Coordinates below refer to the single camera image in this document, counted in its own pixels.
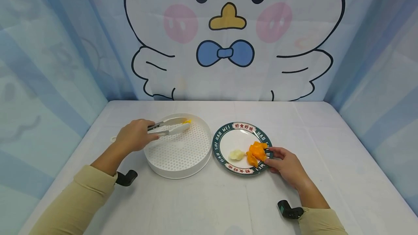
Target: person's right hand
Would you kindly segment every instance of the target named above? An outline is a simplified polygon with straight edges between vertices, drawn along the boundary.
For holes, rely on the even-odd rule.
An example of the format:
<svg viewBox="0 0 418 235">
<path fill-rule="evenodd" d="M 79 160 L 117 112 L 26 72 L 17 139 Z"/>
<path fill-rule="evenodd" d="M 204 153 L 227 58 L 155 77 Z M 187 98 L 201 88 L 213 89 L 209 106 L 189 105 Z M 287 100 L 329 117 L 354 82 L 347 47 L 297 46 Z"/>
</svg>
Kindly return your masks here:
<svg viewBox="0 0 418 235">
<path fill-rule="evenodd" d="M 278 158 L 264 161 L 271 167 L 270 172 L 280 174 L 296 190 L 311 182 L 296 155 L 280 147 L 270 147 L 269 150 Z"/>
<path fill-rule="evenodd" d="M 129 153 L 142 150 L 151 141 L 159 138 L 157 134 L 148 134 L 148 126 L 152 125 L 155 125 L 155 122 L 146 119 L 133 120 L 121 128 L 113 144 Z"/>
</svg>

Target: tongs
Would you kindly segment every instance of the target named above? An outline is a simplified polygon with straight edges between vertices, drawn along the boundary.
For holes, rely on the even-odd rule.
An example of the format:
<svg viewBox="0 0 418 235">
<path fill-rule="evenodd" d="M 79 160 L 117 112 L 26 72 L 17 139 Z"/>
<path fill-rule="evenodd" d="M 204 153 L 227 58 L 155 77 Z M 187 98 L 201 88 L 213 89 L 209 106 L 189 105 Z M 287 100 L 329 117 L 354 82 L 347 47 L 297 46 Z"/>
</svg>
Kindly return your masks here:
<svg viewBox="0 0 418 235">
<path fill-rule="evenodd" d="M 180 126 L 171 129 L 171 130 L 165 130 L 165 131 L 158 131 L 156 133 L 153 134 L 158 134 L 159 136 L 167 136 L 167 135 L 174 135 L 177 133 L 182 133 L 183 131 L 187 130 L 190 127 L 190 123 L 185 123 L 187 121 L 187 118 L 184 117 L 177 117 L 177 118 L 172 118 L 172 119 L 166 119 L 163 120 L 162 122 L 158 122 L 155 125 L 149 126 L 148 127 L 148 131 L 150 130 L 154 130 L 158 127 L 161 126 L 169 126 L 169 125 L 176 125 L 176 124 L 181 124 Z"/>
</svg>

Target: white plate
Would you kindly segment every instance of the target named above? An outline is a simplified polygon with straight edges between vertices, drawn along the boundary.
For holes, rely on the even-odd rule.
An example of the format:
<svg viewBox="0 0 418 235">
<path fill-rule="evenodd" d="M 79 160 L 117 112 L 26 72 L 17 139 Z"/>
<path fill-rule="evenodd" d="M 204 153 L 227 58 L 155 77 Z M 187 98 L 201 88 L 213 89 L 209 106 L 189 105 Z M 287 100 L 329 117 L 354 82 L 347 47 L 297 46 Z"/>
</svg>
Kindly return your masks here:
<svg viewBox="0 0 418 235">
<path fill-rule="evenodd" d="M 264 142 L 272 147 L 269 137 L 254 125 L 245 122 L 231 122 L 216 131 L 212 140 L 212 149 L 217 161 L 228 171 L 242 176 L 257 175 L 267 169 L 267 165 L 258 161 L 258 167 L 247 162 L 247 155 L 240 161 L 231 160 L 229 153 L 233 150 L 247 152 L 254 142 Z M 266 150 L 267 158 L 273 158 L 273 153 Z"/>
<path fill-rule="evenodd" d="M 188 113 L 177 113 L 164 117 L 161 121 L 176 117 L 192 120 L 190 128 L 182 133 L 160 137 L 148 144 L 145 156 L 156 174 L 165 178 L 187 178 L 198 173 L 208 163 L 212 150 L 212 133 L 200 117 Z M 149 133 L 170 130 L 179 125 L 161 126 Z"/>
</svg>

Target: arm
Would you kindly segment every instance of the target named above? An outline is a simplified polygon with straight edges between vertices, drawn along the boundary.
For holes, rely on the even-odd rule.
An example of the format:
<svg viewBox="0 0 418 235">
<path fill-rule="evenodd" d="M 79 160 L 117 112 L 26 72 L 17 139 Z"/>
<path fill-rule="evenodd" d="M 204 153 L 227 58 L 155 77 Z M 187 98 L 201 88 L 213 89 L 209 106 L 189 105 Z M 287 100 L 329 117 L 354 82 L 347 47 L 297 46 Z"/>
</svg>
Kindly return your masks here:
<svg viewBox="0 0 418 235">
<path fill-rule="evenodd" d="M 84 166 L 74 176 L 74 180 L 44 211 L 30 234 L 83 234 L 96 211 L 112 194 L 116 170 L 123 159 L 158 139 L 157 135 L 147 133 L 149 125 L 154 125 L 154 122 L 141 119 L 122 128 L 116 141 L 90 166 Z"/>
<path fill-rule="evenodd" d="M 271 172 L 280 174 L 299 193 L 305 213 L 299 219 L 302 235 L 347 235 L 335 211 L 309 178 L 299 159 L 286 149 L 270 147 L 279 160 L 264 161 Z"/>
</svg>

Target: white food piece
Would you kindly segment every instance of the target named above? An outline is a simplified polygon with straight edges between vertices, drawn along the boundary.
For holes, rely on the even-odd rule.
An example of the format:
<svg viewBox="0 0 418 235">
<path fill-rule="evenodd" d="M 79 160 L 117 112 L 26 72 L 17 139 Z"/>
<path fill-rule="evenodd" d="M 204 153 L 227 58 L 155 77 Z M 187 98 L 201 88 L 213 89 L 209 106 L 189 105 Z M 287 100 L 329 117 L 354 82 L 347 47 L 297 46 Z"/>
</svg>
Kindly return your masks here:
<svg viewBox="0 0 418 235">
<path fill-rule="evenodd" d="M 245 156 L 245 153 L 242 152 L 241 150 L 233 150 L 229 154 L 229 158 L 231 160 L 236 160 L 236 161 L 242 160 L 242 158 L 244 158 L 244 156 Z"/>
</svg>

